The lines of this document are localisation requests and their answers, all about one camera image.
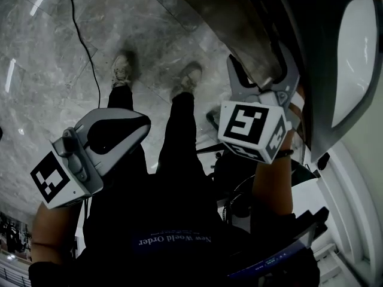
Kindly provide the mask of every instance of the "sneaker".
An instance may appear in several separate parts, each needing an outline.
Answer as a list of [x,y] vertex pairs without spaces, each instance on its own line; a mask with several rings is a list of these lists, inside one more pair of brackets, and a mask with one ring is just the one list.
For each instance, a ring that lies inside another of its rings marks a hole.
[[180,78],[182,78],[181,82],[170,92],[171,102],[181,93],[194,94],[194,90],[201,82],[202,67],[197,62],[192,62],[181,71]]
[[132,66],[126,55],[119,55],[112,66],[112,88],[132,83]]

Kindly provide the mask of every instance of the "tile floor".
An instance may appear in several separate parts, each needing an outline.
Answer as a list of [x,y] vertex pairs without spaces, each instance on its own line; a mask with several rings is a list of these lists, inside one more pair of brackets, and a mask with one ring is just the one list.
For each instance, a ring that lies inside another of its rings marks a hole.
[[[196,90],[197,148],[213,145],[205,114],[230,97],[229,51],[183,0],[74,0],[75,18],[101,85],[120,50],[136,53],[135,110],[152,129],[142,143],[155,171],[171,105],[169,92],[191,61],[203,67]],[[33,214],[40,196],[28,167],[45,139],[57,139],[91,109],[98,94],[71,19],[70,0],[0,0],[0,204]],[[206,172],[213,154],[201,155]]]

